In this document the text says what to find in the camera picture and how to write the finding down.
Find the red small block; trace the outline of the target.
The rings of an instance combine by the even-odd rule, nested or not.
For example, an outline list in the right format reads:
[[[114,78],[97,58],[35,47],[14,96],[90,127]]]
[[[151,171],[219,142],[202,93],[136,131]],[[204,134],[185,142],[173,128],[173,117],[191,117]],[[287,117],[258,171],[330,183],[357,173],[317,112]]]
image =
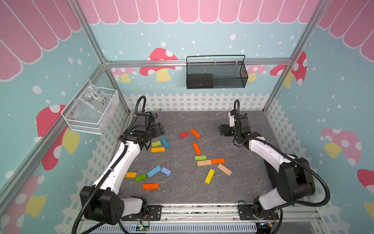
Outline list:
[[[181,137],[181,138],[184,138],[184,137],[187,137],[187,136],[189,136],[189,133],[188,133],[188,132],[184,132],[184,133],[181,133],[181,134],[180,134],[180,137]]]

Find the orange block short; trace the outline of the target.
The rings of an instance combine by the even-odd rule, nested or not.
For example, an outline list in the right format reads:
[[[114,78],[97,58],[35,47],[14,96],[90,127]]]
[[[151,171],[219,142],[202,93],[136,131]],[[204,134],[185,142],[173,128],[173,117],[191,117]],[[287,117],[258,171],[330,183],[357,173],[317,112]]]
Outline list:
[[[210,160],[211,164],[223,164],[226,162],[226,160],[224,158],[220,158],[220,159],[211,159]]]

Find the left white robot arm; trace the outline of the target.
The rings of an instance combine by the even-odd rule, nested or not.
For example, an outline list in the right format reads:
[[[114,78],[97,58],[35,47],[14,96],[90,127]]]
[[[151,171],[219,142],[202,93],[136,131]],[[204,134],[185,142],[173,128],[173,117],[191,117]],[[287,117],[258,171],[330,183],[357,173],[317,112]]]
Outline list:
[[[134,119],[130,126],[118,137],[119,149],[104,173],[92,186],[84,186],[80,192],[82,208],[73,224],[72,233],[78,232],[82,218],[97,221],[97,224],[85,233],[90,233],[104,224],[119,225],[123,218],[132,217],[140,223],[149,215],[145,198],[119,197],[120,185],[132,162],[143,148],[149,149],[152,139],[164,135],[161,123],[156,123],[157,114],[146,111],[139,112],[139,104],[146,104],[146,97],[141,96],[135,105]]]

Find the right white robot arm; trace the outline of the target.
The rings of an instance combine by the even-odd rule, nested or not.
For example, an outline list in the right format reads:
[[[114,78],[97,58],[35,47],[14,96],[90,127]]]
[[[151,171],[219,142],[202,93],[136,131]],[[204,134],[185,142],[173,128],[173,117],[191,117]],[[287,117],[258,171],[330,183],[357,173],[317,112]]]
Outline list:
[[[247,114],[240,113],[240,101],[236,99],[228,114],[229,124],[220,125],[220,134],[233,137],[237,147],[256,153],[275,173],[276,185],[271,191],[256,197],[250,213],[259,220],[259,234],[276,234],[283,221],[283,208],[300,204],[322,207],[331,199],[327,183],[310,167],[308,160],[297,158],[277,148],[258,132],[252,131]]]

